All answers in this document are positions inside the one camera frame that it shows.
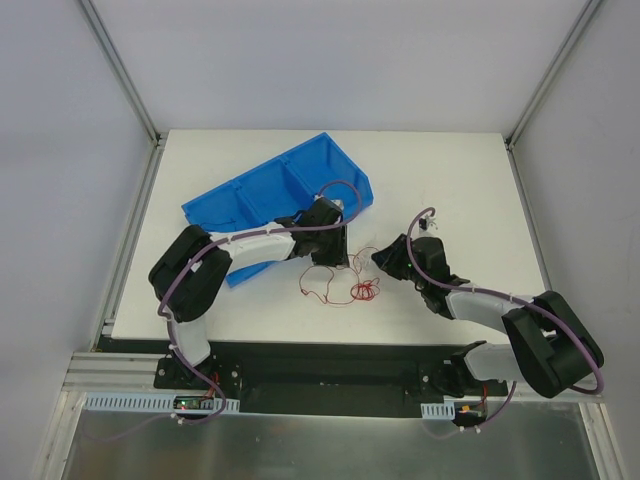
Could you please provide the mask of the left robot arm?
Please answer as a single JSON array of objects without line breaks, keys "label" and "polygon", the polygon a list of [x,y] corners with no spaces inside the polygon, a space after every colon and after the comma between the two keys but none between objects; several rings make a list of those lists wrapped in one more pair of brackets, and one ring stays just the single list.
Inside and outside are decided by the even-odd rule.
[{"label": "left robot arm", "polygon": [[221,236],[186,227],[151,268],[148,281],[178,350],[176,375],[188,388],[211,377],[205,314],[231,273],[263,263],[309,256],[319,266],[345,266],[347,227],[339,203],[317,198],[306,210],[257,229]]}]

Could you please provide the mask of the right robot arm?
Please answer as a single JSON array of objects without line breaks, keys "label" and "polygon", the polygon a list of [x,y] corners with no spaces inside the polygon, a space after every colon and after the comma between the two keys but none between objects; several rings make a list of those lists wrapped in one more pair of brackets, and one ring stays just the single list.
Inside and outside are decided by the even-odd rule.
[{"label": "right robot arm", "polygon": [[604,354],[559,293],[516,297],[479,288],[451,272],[443,242],[433,236],[401,234],[371,259],[390,277],[412,282],[434,314],[508,337],[507,345],[479,341],[456,353],[450,382],[457,392],[473,394],[486,380],[525,382],[545,398],[603,390]]}]

